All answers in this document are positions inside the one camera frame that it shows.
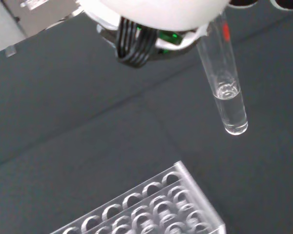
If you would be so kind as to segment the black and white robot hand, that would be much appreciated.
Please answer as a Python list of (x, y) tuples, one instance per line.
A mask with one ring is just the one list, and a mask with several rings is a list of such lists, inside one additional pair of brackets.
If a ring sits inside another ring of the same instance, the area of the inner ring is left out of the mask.
[(208, 33), (227, 0), (81, 0), (119, 63), (141, 68), (148, 61), (181, 56)]

